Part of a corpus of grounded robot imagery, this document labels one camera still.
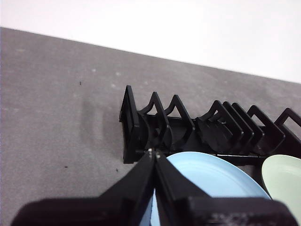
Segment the black dish rack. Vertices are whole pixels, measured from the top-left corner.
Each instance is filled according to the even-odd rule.
[[[147,114],[155,106],[155,115]],[[181,117],[168,115],[177,108]],[[259,126],[252,116],[263,123]],[[207,113],[190,118],[178,95],[164,109],[157,92],[137,110],[131,86],[126,87],[119,121],[124,132],[124,163],[138,161],[149,148],[165,156],[184,151],[215,155],[237,166],[261,166],[273,154],[301,158],[300,139],[284,125],[290,117],[301,127],[301,117],[286,108],[273,122],[259,107],[246,112],[238,103],[215,100]]]

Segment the gray countertop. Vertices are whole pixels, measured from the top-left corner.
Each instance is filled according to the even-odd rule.
[[[127,84],[138,109],[157,91],[164,107],[178,94],[192,118],[216,99],[273,121],[301,114],[301,84],[2,28],[1,225],[27,202],[100,195],[132,168],[118,121]]]

